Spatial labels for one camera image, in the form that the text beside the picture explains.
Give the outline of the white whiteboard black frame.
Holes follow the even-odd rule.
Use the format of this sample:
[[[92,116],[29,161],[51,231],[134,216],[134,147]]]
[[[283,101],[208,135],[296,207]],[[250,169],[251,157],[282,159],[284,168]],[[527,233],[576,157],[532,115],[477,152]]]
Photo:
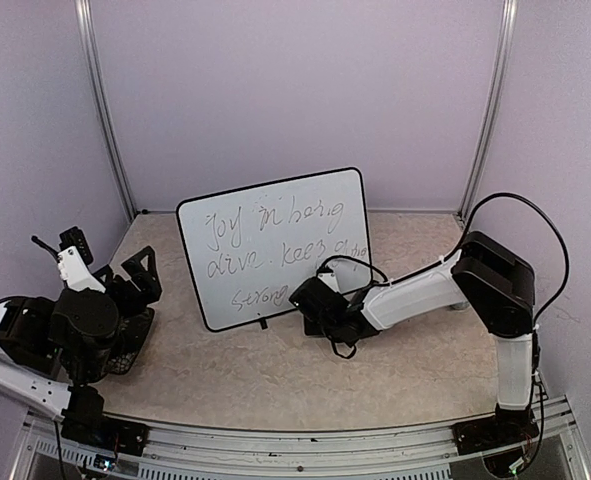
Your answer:
[[[180,202],[176,218],[205,327],[222,332],[289,312],[321,265],[339,290],[373,277],[361,172],[345,167]]]

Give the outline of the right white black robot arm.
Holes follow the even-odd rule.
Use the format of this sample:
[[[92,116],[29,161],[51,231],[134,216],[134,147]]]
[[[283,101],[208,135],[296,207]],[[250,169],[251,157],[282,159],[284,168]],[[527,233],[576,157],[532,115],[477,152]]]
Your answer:
[[[535,273],[524,259],[486,234],[466,235],[455,251],[399,280],[341,293],[328,264],[289,297],[305,332],[355,351],[363,339],[433,311],[472,308],[495,342],[498,392],[494,412],[458,422],[457,450],[470,454],[538,439],[532,409],[539,345],[534,319]]]

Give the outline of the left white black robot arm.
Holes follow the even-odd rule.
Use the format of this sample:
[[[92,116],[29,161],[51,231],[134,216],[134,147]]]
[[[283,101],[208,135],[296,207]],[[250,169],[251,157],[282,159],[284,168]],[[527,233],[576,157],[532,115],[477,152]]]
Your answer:
[[[155,251],[144,247],[117,275],[108,266],[91,272],[84,244],[46,250],[63,282],[59,297],[0,299],[0,391],[53,420],[65,439],[140,456],[148,427],[106,415],[95,385],[127,374],[144,347],[162,293]]]

